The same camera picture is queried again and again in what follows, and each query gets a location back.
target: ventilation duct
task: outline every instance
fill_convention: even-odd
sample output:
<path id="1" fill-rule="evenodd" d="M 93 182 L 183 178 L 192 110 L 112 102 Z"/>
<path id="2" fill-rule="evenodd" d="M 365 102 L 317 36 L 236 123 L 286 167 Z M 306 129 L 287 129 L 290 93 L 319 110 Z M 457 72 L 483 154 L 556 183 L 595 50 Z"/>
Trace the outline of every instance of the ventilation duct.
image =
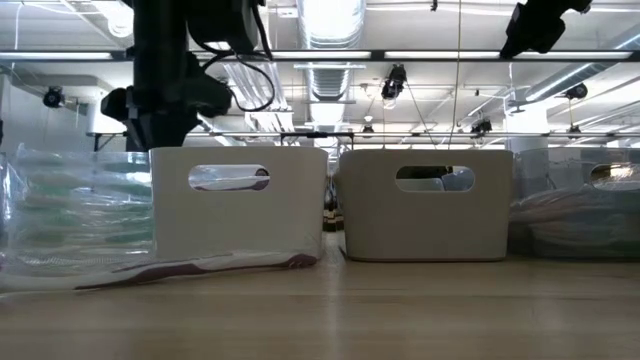
<path id="1" fill-rule="evenodd" d="M 607 50 L 640 50 L 640 24 L 627 30 L 625 33 L 616 37 L 614 40 L 605 43 L 603 46 L 601 46 L 601 48 Z M 617 62 L 604 62 L 569 65 L 556 74 L 529 88 L 523 96 L 523 100 L 526 99 L 526 101 L 520 102 L 520 105 L 543 101 L 550 97 L 558 95 L 602 73 L 603 71 L 614 67 L 617 64 Z M 502 97 L 503 95 L 508 95 L 508 91 L 501 92 L 497 96 Z M 483 106 L 478 107 L 468 116 L 472 116 L 480 110 L 485 113 L 491 113 L 497 111 L 498 109 L 502 109 L 502 107 L 503 101 L 500 99 L 496 99 L 495 101 L 487 101 Z"/>
<path id="2" fill-rule="evenodd" d="M 353 49 L 362 37 L 365 0 L 297 0 L 300 39 L 304 49 Z M 342 121 L 352 70 L 306 70 L 311 119 L 331 125 Z"/>

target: fluorescent light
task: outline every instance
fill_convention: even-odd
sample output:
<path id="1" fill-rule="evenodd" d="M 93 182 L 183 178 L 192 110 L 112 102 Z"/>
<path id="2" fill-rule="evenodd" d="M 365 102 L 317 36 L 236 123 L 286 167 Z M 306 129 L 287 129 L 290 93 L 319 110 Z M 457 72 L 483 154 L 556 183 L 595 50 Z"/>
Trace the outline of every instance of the fluorescent light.
<path id="1" fill-rule="evenodd" d="M 410 132 L 386 132 L 386 133 L 363 133 L 363 132 L 357 132 L 357 133 L 353 133 L 353 135 L 357 136 L 357 137 L 406 137 L 406 136 L 412 136 L 414 133 L 410 133 Z"/>
<path id="2" fill-rule="evenodd" d="M 517 56 L 518 60 L 624 60 L 631 56 L 631 51 L 555 51 L 538 54 L 527 51 Z M 385 59 L 443 59 L 456 60 L 460 56 L 463 60 L 499 59 L 498 51 L 386 51 Z"/>
<path id="3" fill-rule="evenodd" d="M 498 51 L 386 51 L 385 59 L 498 59 Z"/>
<path id="4" fill-rule="evenodd" d="M 300 50 L 273 51 L 275 60 L 283 59 L 368 59 L 370 51 Z"/>
<path id="5" fill-rule="evenodd" d="M 112 60 L 108 52 L 0 52 L 0 60 Z"/>
<path id="6" fill-rule="evenodd" d="M 457 51 L 385 51 L 384 53 L 385 59 L 451 59 L 457 57 Z"/>
<path id="7" fill-rule="evenodd" d="M 631 51 L 559 51 L 550 52 L 547 54 L 538 54 L 535 52 L 527 51 L 521 55 L 516 56 L 516 59 L 521 60 L 536 60 L 536 59 L 557 59 L 557 60 L 569 60 L 569 59 L 602 59 L 602 60 L 624 60 L 631 56 Z"/>
<path id="8" fill-rule="evenodd" d="M 344 116 L 344 104 L 313 104 L 309 107 L 315 125 L 337 125 Z"/>
<path id="9" fill-rule="evenodd" d="M 214 139 L 216 139 L 216 141 L 218 141 L 223 146 L 233 146 L 231 141 L 229 141 L 229 139 L 227 139 L 224 136 L 216 136 L 216 137 L 214 137 Z"/>
<path id="10" fill-rule="evenodd" d="M 221 132 L 215 133 L 220 136 L 231 136 L 231 137 L 280 137 L 280 133 L 261 133 L 261 132 Z"/>
<path id="11" fill-rule="evenodd" d="M 366 65 L 362 64 L 293 64 L 293 68 L 296 70 L 352 70 L 352 69 L 366 69 Z"/>
<path id="12" fill-rule="evenodd" d="M 207 43 L 207 45 L 216 50 L 231 50 L 231 45 L 226 41 Z"/>
<path id="13" fill-rule="evenodd" d="M 402 144 L 402 145 L 384 145 L 385 149 L 389 150 L 407 150 L 411 147 L 411 145 Z"/>

